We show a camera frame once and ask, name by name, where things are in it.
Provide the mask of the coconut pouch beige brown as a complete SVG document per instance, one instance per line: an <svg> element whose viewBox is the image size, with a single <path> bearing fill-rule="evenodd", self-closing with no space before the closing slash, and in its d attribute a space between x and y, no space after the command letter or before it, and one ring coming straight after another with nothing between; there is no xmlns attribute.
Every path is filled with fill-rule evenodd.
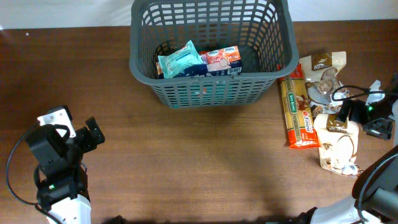
<svg viewBox="0 0 398 224"><path fill-rule="evenodd" d="M335 114L319 114L313 127L317 132L320 166L338 175L359 176L357 165L359 127L355 122L338 121Z"/></svg>

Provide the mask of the San Remo spaghetti pack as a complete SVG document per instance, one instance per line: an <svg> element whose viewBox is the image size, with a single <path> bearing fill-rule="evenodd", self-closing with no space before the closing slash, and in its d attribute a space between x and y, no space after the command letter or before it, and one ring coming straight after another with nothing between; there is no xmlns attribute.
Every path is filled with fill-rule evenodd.
<svg viewBox="0 0 398 224"><path fill-rule="evenodd" d="M279 85L289 147L291 149L318 147L320 144L313 127L302 65L299 63L292 73L279 78Z"/></svg>

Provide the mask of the mushroom pouch beige brown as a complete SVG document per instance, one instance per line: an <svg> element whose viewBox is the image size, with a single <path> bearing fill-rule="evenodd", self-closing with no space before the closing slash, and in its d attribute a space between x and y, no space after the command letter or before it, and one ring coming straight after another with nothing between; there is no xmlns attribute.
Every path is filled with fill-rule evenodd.
<svg viewBox="0 0 398 224"><path fill-rule="evenodd" d="M339 113L342 99L351 96L350 91L338 79L338 74L346 65L346 52L313 54L300 58L299 63L312 117Z"/></svg>

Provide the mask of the teal wet wipes pack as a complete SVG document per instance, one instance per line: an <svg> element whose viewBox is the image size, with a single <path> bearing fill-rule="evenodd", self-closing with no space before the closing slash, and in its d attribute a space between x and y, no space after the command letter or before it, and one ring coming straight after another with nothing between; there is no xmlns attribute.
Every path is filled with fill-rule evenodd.
<svg viewBox="0 0 398 224"><path fill-rule="evenodd" d="M164 78L174 78L187 68L204 64L191 40L180 50L168 56L159 55L158 61Z"/></svg>

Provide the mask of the Kleenex tissue multipack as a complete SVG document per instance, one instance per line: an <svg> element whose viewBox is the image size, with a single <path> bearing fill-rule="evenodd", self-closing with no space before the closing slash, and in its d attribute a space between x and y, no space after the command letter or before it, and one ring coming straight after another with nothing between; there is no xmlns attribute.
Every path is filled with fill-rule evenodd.
<svg viewBox="0 0 398 224"><path fill-rule="evenodd" d="M186 68L175 78L235 75L242 71L243 63L237 45L214 51L200 51L199 55L204 64Z"/></svg>

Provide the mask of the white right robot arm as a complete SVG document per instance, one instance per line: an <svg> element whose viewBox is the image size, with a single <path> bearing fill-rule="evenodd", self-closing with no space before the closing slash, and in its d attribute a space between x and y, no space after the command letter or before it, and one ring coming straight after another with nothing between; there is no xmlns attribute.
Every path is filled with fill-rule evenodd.
<svg viewBox="0 0 398 224"><path fill-rule="evenodd" d="M394 147L357 178L352 194L333 205L301 213L296 223L397 222L397 133Z"/></svg>

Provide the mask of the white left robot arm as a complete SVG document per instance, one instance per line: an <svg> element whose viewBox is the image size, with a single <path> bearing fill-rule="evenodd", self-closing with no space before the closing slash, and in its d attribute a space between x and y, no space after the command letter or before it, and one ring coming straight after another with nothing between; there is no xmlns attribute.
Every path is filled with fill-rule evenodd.
<svg viewBox="0 0 398 224"><path fill-rule="evenodd" d="M26 143L38 161L34 171L37 202L50 223L90 223L91 205L83 155L105 142L96 120L73 138L62 124L45 124L28 134Z"/></svg>

